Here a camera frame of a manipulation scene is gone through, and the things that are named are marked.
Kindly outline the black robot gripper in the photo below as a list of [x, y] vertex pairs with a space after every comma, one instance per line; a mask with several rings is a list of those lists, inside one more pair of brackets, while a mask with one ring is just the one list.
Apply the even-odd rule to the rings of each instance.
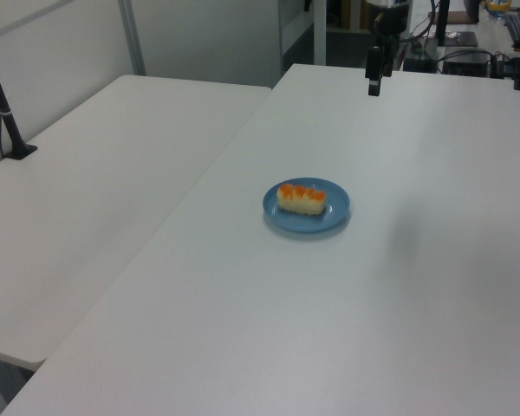
[[370, 96], [379, 96], [381, 77], [392, 75], [393, 41], [406, 30], [409, 10], [409, 2], [367, 2], [367, 29], [374, 35], [376, 45], [367, 52], [365, 77]]

